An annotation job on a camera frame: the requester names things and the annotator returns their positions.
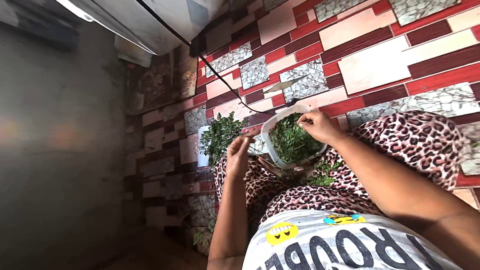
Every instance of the plastic container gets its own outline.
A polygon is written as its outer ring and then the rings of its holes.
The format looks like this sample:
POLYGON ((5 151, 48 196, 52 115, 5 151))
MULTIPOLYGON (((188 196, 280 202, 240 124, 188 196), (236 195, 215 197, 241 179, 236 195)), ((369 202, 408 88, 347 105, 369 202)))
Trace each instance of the plastic container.
MULTIPOLYGON (((279 113, 277 113, 276 115, 274 115, 272 118, 268 119, 268 121, 266 121, 263 125, 262 125, 262 129, 260 130, 260 135, 262 136, 262 139, 264 140, 265 142, 265 145, 267 147, 267 151, 268 151, 268 154, 270 155, 270 157, 272 158, 272 160, 275 162, 275 164, 280 167, 280 168, 283 168, 283 169, 290 169, 290 168, 295 168, 295 167, 298 167, 297 164, 294 164, 294 163, 291 163, 291 164, 287 164, 287 163, 284 163, 279 157, 278 155, 276 154, 276 151, 275 151, 275 148, 273 146, 273 143, 272 141, 270 140, 270 136, 268 135, 268 132, 275 126, 275 124, 282 120, 283 118, 285 118, 286 116, 289 116, 291 115, 292 113, 295 113, 295 112, 301 112, 301 113, 305 113, 305 112, 309 112, 308 108, 306 106, 303 106, 303 105, 300 105, 300 104, 296 104, 296 105, 293 105, 289 108, 287 108, 286 110, 283 110, 279 113)), ((313 159, 314 157, 318 156, 319 154, 323 153, 325 151, 325 149, 327 148, 327 145, 324 144, 323 148, 317 152, 317 154, 305 161, 308 161, 308 160, 311 160, 313 159)))

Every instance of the leopard print fabric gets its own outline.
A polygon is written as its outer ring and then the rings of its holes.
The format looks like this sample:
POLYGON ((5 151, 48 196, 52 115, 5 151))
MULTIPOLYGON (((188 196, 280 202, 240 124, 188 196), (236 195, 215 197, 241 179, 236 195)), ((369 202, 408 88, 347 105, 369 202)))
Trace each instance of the leopard print fabric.
MULTIPOLYGON (((465 138, 451 120, 441 115, 422 111, 394 113, 362 124, 351 135, 446 190, 455 186, 465 138)), ((335 149, 328 149, 322 159, 332 165, 341 163, 330 171, 335 181, 328 187, 281 181, 260 162, 249 160, 244 181, 251 234, 261 222, 285 210, 383 215, 335 149)), ((219 202, 226 166, 224 156, 214 168, 219 202)))

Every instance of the gray wall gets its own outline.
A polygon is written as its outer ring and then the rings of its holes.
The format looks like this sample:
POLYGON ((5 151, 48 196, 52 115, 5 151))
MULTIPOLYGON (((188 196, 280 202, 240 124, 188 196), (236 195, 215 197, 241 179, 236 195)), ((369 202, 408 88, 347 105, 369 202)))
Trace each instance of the gray wall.
POLYGON ((112 32, 80 31, 64 53, 0 25, 0 269, 71 269, 123 232, 125 72, 112 32))

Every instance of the black letter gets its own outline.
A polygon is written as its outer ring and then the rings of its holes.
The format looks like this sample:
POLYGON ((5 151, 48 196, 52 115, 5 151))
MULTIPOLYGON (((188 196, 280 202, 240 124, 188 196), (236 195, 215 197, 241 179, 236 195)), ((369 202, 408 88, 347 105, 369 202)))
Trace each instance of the black letter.
POLYGON ((292 270, 310 270, 310 266, 308 265, 307 258, 305 258, 305 254, 303 253, 300 245, 298 242, 293 243, 285 249, 285 262, 287 263, 288 267, 292 270), (300 259, 300 263, 294 263, 292 260, 292 252, 296 252, 297 256, 300 259))
POLYGON ((407 238, 420 251, 420 253, 422 253, 423 256, 427 259, 428 263, 426 263, 426 265, 427 265, 428 268, 430 268, 432 270, 443 270, 442 266, 438 262, 436 262, 430 256, 430 254, 428 254, 428 252, 420 245, 420 243, 417 241, 417 239, 414 236, 407 234, 407 238))
MULTIPOLYGON (((314 236, 310 238, 310 254, 312 256, 313 264, 317 268, 317 270, 325 270, 324 266, 320 262, 317 253, 317 247, 320 246, 324 249, 325 253, 328 255, 330 261, 338 263, 338 259, 335 257, 332 249, 328 246, 327 242, 319 236, 314 236)), ((337 267, 332 267, 332 270, 338 270, 337 267)))
POLYGON ((335 242, 336 242, 336 247, 338 249, 338 252, 340 253, 340 256, 342 257, 346 265, 353 268, 373 267, 372 254, 370 253, 370 251, 368 251, 367 247, 360 241, 360 239, 358 239, 353 233, 346 230, 340 230, 336 233, 335 242), (363 256, 363 265, 356 264, 352 260, 350 255, 347 253, 343 243, 343 240, 345 238, 350 239, 355 244, 355 246, 357 246, 358 250, 363 256))
POLYGON ((276 270, 283 270, 282 263, 278 259, 278 255, 274 253, 268 260, 265 261, 265 267, 267 270, 275 266, 276 270))
POLYGON ((370 237, 373 241, 375 241, 375 250, 377 251, 378 256, 384 263, 388 264, 391 267, 398 268, 398 269, 408 269, 408 270, 417 270, 420 269, 420 266, 415 263, 415 261, 410 258, 410 256, 403 250, 396 242, 393 240, 392 236, 387 232, 385 229, 378 229, 385 240, 378 238, 372 232, 370 232, 367 228, 362 228, 360 231, 364 233, 366 236, 370 237), (386 248, 387 246, 393 248, 394 251, 402 258, 404 263, 399 263, 394 260, 387 254, 386 248))

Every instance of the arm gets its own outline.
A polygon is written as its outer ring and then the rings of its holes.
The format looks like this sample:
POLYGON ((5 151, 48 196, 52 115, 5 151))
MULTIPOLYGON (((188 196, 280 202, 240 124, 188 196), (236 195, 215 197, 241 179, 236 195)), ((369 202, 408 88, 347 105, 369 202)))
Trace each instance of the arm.
POLYGON ((247 172, 247 150, 251 142, 251 137, 239 136, 227 148, 227 175, 208 254, 209 270, 241 269, 243 264, 248 245, 243 177, 247 172))
POLYGON ((308 112, 299 125, 335 148, 372 201, 388 217, 411 227, 464 269, 480 263, 480 213, 420 174, 338 130, 324 113, 308 112))

